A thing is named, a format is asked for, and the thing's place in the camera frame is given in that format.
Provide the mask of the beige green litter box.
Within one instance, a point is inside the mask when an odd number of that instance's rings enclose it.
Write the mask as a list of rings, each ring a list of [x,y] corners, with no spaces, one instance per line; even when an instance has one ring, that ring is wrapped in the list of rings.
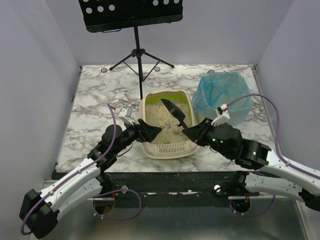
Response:
[[[195,154],[199,146],[190,141],[178,127],[179,121],[167,110],[162,99],[167,99],[178,106],[185,114],[184,123],[188,127],[197,124],[192,101],[183,89],[160,90],[144,95],[139,103],[139,116],[147,124],[161,127],[161,133],[151,143],[142,144],[143,153],[152,159],[174,160]]]

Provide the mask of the bin with blue bag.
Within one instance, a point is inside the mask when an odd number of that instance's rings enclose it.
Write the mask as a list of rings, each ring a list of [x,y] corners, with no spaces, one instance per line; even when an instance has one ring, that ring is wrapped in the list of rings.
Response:
[[[204,118],[214,120],[218,107],[250,93],[246,80],[237,72],[207,72],[201,77],[192,96],[192,107],[197,122],[200,123]],[[235,127],[245,122],[252,104],[251,96],[233,103],[228,110],[228,123]]]

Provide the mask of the black litter scoop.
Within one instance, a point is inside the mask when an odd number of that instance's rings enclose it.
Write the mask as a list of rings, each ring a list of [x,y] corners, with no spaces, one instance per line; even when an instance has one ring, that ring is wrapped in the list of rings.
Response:
[[[170,101],[168,99],[162,98],[161,101],[164,104],[164,106],[167,108],[169,113],[179,121],[179,124],[177,126],[183,127],[184,129],[187,129],[188,126],[184,122],[186,115],[183,113],[183,111],[177,105],[175,105],[172,101]]]

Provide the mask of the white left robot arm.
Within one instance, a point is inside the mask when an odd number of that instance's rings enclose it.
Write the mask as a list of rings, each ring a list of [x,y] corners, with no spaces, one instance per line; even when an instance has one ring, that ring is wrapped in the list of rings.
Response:
[[[89,198],[112,191],[111,181],[104,172],[117,161],[118,153],[134,141],[150,143],[162,131],[142,119],[125,127],[122,130],[117,124],[109,125],[100,142],[75,169],[52,185],[40,191],[31,189],[24,195],[19,212],[22,235],[27,235],[25,227],[28,227],[29,234],[41,239],[67,211]]]

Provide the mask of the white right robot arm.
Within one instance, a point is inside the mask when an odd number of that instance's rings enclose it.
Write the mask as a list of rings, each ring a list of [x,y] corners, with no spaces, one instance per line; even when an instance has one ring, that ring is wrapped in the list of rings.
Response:
[[[320,210],[320,172],[278,155],[265,144],[245,139],[228,123],[218,126],[206,118],[182,133],[199,146],[209,146],[226,159],[247,170],[262,171],[272,177],[249,173],[243,181],[248,192],[264,192],[293,198],[306,207]]]

